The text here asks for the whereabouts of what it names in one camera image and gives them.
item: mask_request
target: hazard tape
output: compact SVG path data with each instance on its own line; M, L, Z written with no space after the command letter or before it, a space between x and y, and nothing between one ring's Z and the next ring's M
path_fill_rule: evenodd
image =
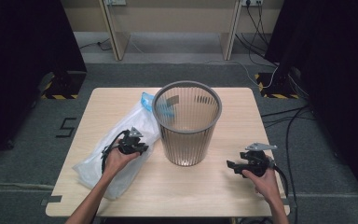
M71 76L71 84L68 88L62 88L60 83L57 83L54 76L42 92L42 99L53 100L72 100L77 98L80 87L86 74L69 74Z
M276 98L276 99L298 99L297 94L281 94L281 93L266 93L265 88L261 80L259 80L260 75L255 75L255 80L258 84L258 89L260 90L261 96L265 98Z

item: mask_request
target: plastic bag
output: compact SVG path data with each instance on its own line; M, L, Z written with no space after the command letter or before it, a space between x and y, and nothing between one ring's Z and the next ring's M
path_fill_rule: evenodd
M97 144L93 152L82 162L76 164L73 169L79 174L79 181L87 188L92 189L102 176L103 149L109 146L113 139L122 131L135 127L142 135L141 142L146 143L149 148L142 156L130 161L113 179L104 194L104 197L115 199L119 197L131 184L133 178L138 174L142 165L153 152L153 146L159 139L158 124L153 116L153 95L143 93L141 101L138 102L120 122L118 122L109 133Z

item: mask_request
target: table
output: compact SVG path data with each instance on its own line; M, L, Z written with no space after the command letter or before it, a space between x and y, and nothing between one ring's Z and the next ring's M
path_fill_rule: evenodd
M226 160L240 162L240 152L254 142L268 144L255 98L247 88L213 88L223 104L206 158L191 167L172 164L165 158L161 141L121 197L103 199L101 217L265 217L268 204L255 194L249 179L235 175ZM78 183L72 167L88 157L101 138L140 100L143 91L159 88L99 88L89 98L74 141L69 149L52 197L51 217L69 217L90 190ZM266 154L272 157L271 151ZM279 189L284 199L282 182Z

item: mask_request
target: wall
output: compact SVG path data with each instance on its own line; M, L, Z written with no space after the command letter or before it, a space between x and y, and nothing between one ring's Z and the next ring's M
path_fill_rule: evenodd
M262 21L264 31L271 34L278 19L283 0L264 0ZM99 0L62 0L68 20L75 32L106 32ZM252 17L258 21L258 8L250 7ZM246 7L241 8L237 33L254 33L255 27Z
M61 0L74 32L106 32L99 0Z

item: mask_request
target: wastebasket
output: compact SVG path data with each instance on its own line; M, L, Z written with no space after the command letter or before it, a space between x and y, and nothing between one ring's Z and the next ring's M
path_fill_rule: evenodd
M195 81L178 81L163 87L153 100L165 156L180 166L201 162L222 113L219 96Z

